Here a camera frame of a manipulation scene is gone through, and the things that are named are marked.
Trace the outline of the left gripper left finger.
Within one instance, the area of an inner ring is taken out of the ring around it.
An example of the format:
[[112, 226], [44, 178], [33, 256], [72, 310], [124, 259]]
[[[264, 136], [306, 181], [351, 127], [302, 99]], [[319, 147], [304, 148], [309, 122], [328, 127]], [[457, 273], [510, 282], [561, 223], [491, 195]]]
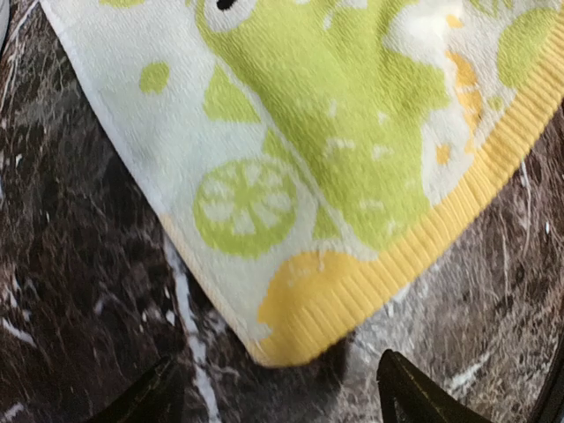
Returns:
[[114, 402], [87, 422], [180, 422], [184, 389], [177, 359], [163, 356]]

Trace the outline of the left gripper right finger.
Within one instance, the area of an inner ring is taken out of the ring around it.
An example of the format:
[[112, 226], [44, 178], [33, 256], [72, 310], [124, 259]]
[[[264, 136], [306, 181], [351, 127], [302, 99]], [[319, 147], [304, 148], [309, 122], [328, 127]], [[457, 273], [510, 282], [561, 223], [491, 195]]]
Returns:
[[377, 368], [384, 422], [486, 422], [460, 404], [403, 354], [387, 349]]

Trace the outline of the cream yellow-green patterned towel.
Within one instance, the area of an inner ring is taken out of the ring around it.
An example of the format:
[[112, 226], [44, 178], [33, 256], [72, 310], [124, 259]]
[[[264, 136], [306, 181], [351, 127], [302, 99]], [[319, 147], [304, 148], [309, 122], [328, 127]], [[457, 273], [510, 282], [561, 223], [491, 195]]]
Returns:
[[560, 1], [45, 1], [252, 358], [304, 364], [432, 265], [563, 97]]

